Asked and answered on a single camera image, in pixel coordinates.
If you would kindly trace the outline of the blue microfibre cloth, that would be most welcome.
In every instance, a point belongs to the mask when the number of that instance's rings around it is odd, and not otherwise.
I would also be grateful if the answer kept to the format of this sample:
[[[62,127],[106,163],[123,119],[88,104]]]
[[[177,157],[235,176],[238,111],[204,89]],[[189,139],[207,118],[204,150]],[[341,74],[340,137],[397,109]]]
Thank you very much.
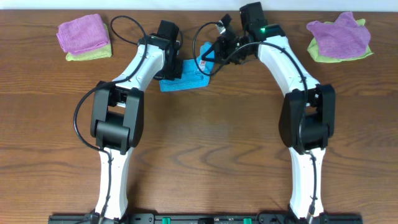
[[[207,62],[201,59],[200,55],[196,59],[199,68],[205,73],[211,73],[214,67],[214,62]],[[194,59],[184,60],[182,67],[182,78],[172,80],[161,80],[159,82],[161,92],[189,90],[194,88],[201,88],[208,86],[210,82],[209,76],[202,74]]]

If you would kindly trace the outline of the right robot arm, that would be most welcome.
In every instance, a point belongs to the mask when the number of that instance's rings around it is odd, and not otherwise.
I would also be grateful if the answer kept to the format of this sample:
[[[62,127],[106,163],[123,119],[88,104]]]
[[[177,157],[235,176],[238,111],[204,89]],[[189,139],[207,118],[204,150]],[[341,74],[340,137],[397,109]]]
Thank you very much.
[[[284,96],[279,134],[292,159],[290,220],[322,223],[321,172],[334,132],[335,90],[306,71],[281,26],[267,22],[260,2],[241,7],[239,14],[244,34],[235,33],[226,14],[214,23],[220,35],[201,59],[223,67],[254,55],[270,71]]]

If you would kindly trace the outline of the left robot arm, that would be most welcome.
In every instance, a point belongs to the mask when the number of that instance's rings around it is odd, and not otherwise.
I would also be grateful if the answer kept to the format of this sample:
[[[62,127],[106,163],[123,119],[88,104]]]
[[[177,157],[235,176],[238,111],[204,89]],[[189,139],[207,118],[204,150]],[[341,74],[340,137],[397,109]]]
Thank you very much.
[[[90,134],[99,148],[101,178],[92,223],[126,220],[129,163],[144,129],[144,92],[152,80],[181,78],[179,33],[175,23],[161,21],[155,34],[139,40],[122,74],[95,90]]]

